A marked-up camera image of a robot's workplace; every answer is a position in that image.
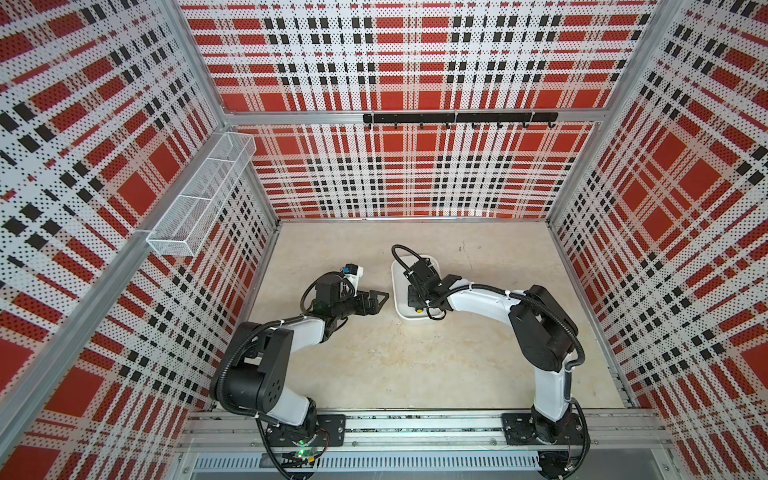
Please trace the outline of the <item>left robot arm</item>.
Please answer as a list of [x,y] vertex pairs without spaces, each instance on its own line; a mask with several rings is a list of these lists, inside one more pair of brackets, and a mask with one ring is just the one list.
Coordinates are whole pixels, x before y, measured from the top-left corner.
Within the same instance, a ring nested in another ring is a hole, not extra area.
[[321,433],[316,403],[286,386],[290,356],[328,341],[349,317],[382,310],[389,294],[360,290],[357,283],[356,274],[327,272],[304,291],[298,315],[240,324],[211,380],[212,400],[294,444],[313,441]]

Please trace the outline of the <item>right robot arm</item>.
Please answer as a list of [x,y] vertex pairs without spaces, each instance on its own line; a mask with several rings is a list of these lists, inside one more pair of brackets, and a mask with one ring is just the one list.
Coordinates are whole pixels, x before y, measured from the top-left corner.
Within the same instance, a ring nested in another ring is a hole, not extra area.
[[401,259],[395,264],[415,295],[416,308],[428,316],[434,310],[469,312],[513,330],[523,357],[533,367],[535,383],[531,425],[520,439],[554,444],[563,438],[578,417],[573,411],[572,373],[586,360],[575,322],[541,285],[512,291],[458,275],[441,277],[431,260],[420,255],[413,259],[410,265]]

